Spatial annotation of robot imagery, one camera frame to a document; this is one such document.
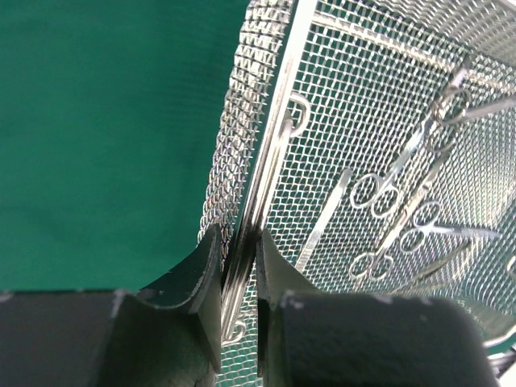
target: white mark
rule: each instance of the white mark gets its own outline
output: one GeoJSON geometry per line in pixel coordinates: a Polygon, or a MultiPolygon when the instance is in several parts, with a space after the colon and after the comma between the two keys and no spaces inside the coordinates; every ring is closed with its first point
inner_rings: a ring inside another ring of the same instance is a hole
{"type": "Polygon", "coordinates": [[[113,309],[111,310],[111,318],[115,318],[119,313],[120,306],[123,299],[126,297],[126,291],[123,289],[116,289],[114,292],[113,309]]]}
{"type": "Polygon", "coordinates": [[[302,302],[296,301],[292,298],[290,298],[290,305],[293,306],[293,308],[297,309],[297,310],[303,309],[305,307],[305,304],[303,304],[302,302]]]}
{"type": "Polygon", "coordinates": [[[511,256],[509,262],[507,262],[507,272],[516,279],[516,256],[511,256]]]}
{"type": "Polygon", "coordinates": [[[6,302],[6,301],[9,301],[13,298],[14,294],[13,293],[0,293],[0,302],[6,302]]]}
{"type": "Polygon", "coordinates": [[[434,303],[426,297],[420,297],[419,300],[421,300],[421,302],[425,305],[428,305],[428,306],[434,305],[434,303]]]}
{"type": "Polygon", "coordinates": [[[285,294],[283,295],[283,298],[281,299],[280,306],[281,308],[286,308],[287,306],[287,299],[292,297],[294,295],[294,292],[292,290],[286,290],[285,294]]]}
{"type": "Polygon", "coordinates": [[[377,301],[383,302],[384,304],[392,304],[394,302],[394,299],[390,296],[382,296],[380,294],[373,294],[373,297],[377,301]]]}

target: surgical scissors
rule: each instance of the surgical scissors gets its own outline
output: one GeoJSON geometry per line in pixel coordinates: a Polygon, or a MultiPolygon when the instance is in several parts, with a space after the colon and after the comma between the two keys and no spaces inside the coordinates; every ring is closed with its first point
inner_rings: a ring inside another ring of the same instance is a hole
{"type": "MultiPolygon", "coordinates": [[[[460,88],[460,84],[463,82],[468,74],[468,68],[471,64],[469,58],[466,58],[460,68],[456,71],[455,76],[448,83],[446,89],[431,105],[430,111],[417,125],[418,129],[410,137],[402,150],[400,156],[393,162],[389,171],[384,177],[381,177],[377,173],[367,173],[363,175],[352,187],[350,192],[349,200],[353,208],[357,210],[371,207],[371,214],[374,218],[382,219],[392,214],[402,199],[399,188],[393,183],[396,176],[403,170],[407,162],[413,153],[415,153],[419,146],[429,137],[432,127],[448,125],[449,122],[462,119],[467,112],[469,103],[471,102],[471,94],[466,90],[460,88]],[[452,99],[459,94],[464,95],[464,106],[458,111],[453,117],[449,119],[444,118],[444,111],[451,105],[452,99]],[[373,181],[376,186],[376,192],[370,196],[369,200],[359,201],[357,199],[359,188],[361,185],[365,185],[366,181],[373,181]],[[384,211],[378,211],[375,205],[379,202],[381,196],[392,192],[395,196],[395,200],[392,200],[390,206],[384,211]]],[[[434,153],[446,152],[450,150],[455,144],[455,136],[442,148],[432,148],[431,151],[434,153]]]]}
{"type": "Polygon", "coordinates": [[[437,201],[426,202],[414,212],[413,224],[414,228],[408,230],[400,238],[400,250],[405,254],[416,252],[423,244],[429,234],[445,234],[461,237],[473,238],[499,238],[500,234],[485,228],[475,227],[445,227],[436,226],[435,222],[439,217],[441,205],[437,201]],[[425,213],[431,216],[426,220],[421,220],[425,213]]]}
{"type": "Polygon", "coordinates": [[[387,235],[383,239],[380,247],[375,252],[364,252],[352,261],[352,264],[349,266],[349,277],[351,279],[358,279],[368,275],[371,281],[379,281],[387,277],[393,268],[394,259],[392,256],[387,256],[386,252],[393,246],[396,238],[400,235],[405,225],[418,209],[419,204],[421,204],[430,191],[435,179],[439,175],[439,171],[450,157],[451,152],[452,150],[449,149],[441,153],[432,164],[430,170],[415,190],[412,198],[402,208],[402,212],[398,215],[394,225],[387,231],[387,235]],[[378,275],[375,273],[375,268],[377,268],[378,264],[382,261],[387,269],[378,275]]]}

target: metal rod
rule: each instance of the metal rod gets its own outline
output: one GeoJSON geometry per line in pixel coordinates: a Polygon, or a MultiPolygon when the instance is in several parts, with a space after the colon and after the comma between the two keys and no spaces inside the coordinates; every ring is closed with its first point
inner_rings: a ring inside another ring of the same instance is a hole
{"type": "Polygon", "coordinates": [[[507,98],[502,98],[494,102],[486,103],[484,105],[473,107],[466,110],[466,114],[460,120],[461,123],[471,119],[479,119],[489,114],[494,114],[499,111],[510,109],[516,106],[516,94],[507,98]]]}
{"type": "Polygon", "coordinates": [[[516,255],[510,257],[509,262],[507,262],[506,268],[509,277],[516,280],[516,255]]]}
{"type": "Polygon", "coordinates": [[[352,171],[350,169],[344,169],[344,172],[340,176],[337,185],[331,191],[330,196],[328,197],[327,202],[322,208],[321,214],[319,215],[317,222],[315,223],[314,229],[308,236],[305,246],[303,246],[303,249],[299,254],[298,261],[296,262],[296,269],[300,273],[303,273],[303,270],[305,269],[308,260],[312,256],[315,247],[321,239],[321,235],[323,235],[323,232],[326,229],[328,222],[330,222],[331,216],[337,209],[337,206],[340,203],[340,199],[344,194],[344,191],[346,190],[347,185],[351,180],[351,177],[352,171]]]}
{"type": "Polygon", "coordinates": [[[235,328],[255,259],[256,242],[263,230],[274,185],[277,182],[278,165],[285,155],[284,142],[288,141],[290,136],[289,132],[286,137],[285,112],[316,6],[317,0],[303,0],[293,4],[291,24],[285,34],[286,45],[283,55],[279,58],[281,64],[278,66],[273,96],[268,104],[270,110],[264,137],[256,158],[239,227],[233,235],[224,270],[221,324],[222,337],[225,341],[231,340],[235,328]]]}
{"type": "Polygon", "coordinates": [[[401,290],[409,290],[414,288],[416,285],[424,282],[426,279],[434,276],[441,268],[443,268],[448,262],[454,260],[460,254],[468,251],[471,248],[471,241],[464,242],[460,244],[457,248],[454,248],[446,254],[445,256],[438,258],[436,261],[428,264],[424,268],[422,268],[415,276],[410,278],[405,284],[397,287],[390,293],[397,293],[401,290]]]}
{"type": "Polygon", "coordinates": [[[504,333],[503,335],[495,337],[494,339],[491,339],[491,340],[484,341],[484,347],[485,348],[494,347],[495,345],[498,345],[498,344],[501,344],[501,343],[507,341],[513,335],[516,335],[516,324],[513,325],[511,328],[509,328],[509,330],[506,333],[504,333]]]}
{"type": "MultiPolygon", "coordinates": [[[[388,48],[394,52],[399,52],[410,58],[429,64],[430,66],[437,69],[451,72],[455,68],[455,65],[447,60],[438,58],[435,55],[428,54],[423,50],[410,46],[409,44],[400,43],[386,35],[359,26],[358,24],[350,23],[345,20],[336,18],[332,15],[316,12],[314,15],[313,23],[321,27],[342,31],[348,35],[367,40],[384,48],[388,48]]],[[[516,87],[507,85],[474,70],[468,71],[468,79],[479,85],[486,85],[488,87],[500,90],[503,93],[516,93],[516,87]]]]}

